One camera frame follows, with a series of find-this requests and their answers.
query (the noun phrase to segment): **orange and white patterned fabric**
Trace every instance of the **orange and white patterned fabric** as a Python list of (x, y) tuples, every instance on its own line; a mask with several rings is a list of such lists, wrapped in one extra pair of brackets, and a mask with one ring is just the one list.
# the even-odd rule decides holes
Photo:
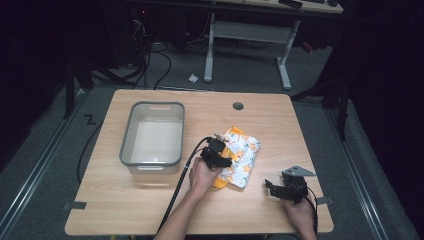
[(261, 144), (235, 126), (226, 131), (222, 137), (227, 140), (225, 142), (227, 147), (221, 156), (230, 157), (233, 163), (231, 167), (222, 170), (213, 186), (224, 188), (231, 183), (239, 188), (245, 188)]

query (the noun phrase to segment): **person's left hand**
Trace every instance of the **person's left hand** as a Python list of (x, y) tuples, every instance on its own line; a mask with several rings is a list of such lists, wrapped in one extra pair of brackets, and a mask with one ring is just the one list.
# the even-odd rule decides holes
[(203, 196), (213, 185), (215, 178), (221, 173), (222, 168), (210, 169), (202, 158), (197, 157), (194, 160), (193, 167), (190, 169), (191, 190), (199, 196)]

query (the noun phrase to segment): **table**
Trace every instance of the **table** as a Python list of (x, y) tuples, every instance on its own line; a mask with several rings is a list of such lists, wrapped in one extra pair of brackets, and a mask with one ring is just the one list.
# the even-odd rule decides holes
[[(290, 7), (284, 4), (279, 4), (278, 0), (215, 0), (215, 2), (241, 4), (241, 5), (253, 5), (262, 6), (269, 8), (285, 8)], [(343, 8), (340, 5), (331, 7), (327, 3), (312, 3), (306, 1), (302, 2), (302, 8), (293, 11), (313, 11), (322, 13), (337, 13), (341, 14)], [(205, 64), (205, 82), (212, 81), (213, 73), (213, 43), (215, 37), (233, 38), (241, 40), (261, 41), (261, 42), (272, 42), (284, 44), (285, 48), (281, 52), (281, 56), (277, 57), (277, 66), (280, 71), (280, 77), (283, 84), (283, 88), (286, 90), (291, 89), (290, 79), (287, 74), (286, 61), (289, 56), (290, 49), (293, 45), (294, 38), (300, 24), (300, 20), (295, 20), (291, 27), (275, 27), (275, 26), (264, 26), (256, 24), (246, 23), (235, 23), (228, 21), (216, 21), (215, 13), (211, 14), (210, 26), (209, 26), (209, 45), (208, 53)]]
[[(131, 107), (138, 101), (179, 101), (185, 106), (184, 146), (180, 172), (132, 175), (119, 160)], [(235, 110), (241, 102), (243, 110)], [(237, 126), (261, 142), (244, 190), (211, 188), (196, 209), (188, 234), (255, 234), (294, 232), (279, 199), (264, 179), (282, 185), (281, 171), (298, 165), (315, 172), (289, 96), (283, 94), (118, 90), (99, 133), (65, 231), (69, 235), (154, 235), (172, 197), (182, 166), (206, 136)], [(307, 177), (317, 197), (318, 177)], [(174, 207), (189, 187), (183, 182)], [(318, 207), (319, 232), (333, 222), (326, 205)]]

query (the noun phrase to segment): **storage box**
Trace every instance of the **storage box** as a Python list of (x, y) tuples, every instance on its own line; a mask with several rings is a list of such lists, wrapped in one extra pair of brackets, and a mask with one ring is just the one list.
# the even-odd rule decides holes
[(184, 105), (138, 102), (131, 109), (119, 157), (131, 173), (170, 174), (179, 170)]

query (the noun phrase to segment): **person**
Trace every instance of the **person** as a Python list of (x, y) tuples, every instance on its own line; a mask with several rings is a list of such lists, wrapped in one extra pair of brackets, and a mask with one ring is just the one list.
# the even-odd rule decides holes
[[(191, 187), (156, 234), (155, 240), (182, 240), (185, 238), (191, 216), (221, 171), (222, 168), (211, 170), (200, 157), (194, 160), (189, 173)], [(281, 201), (287, 210), (290, 222), (301, 238), (315, 240), (313, 210), (309, 203), (305, 199), (296, 205), (293, 204), (293, 201), (283, 199)]]

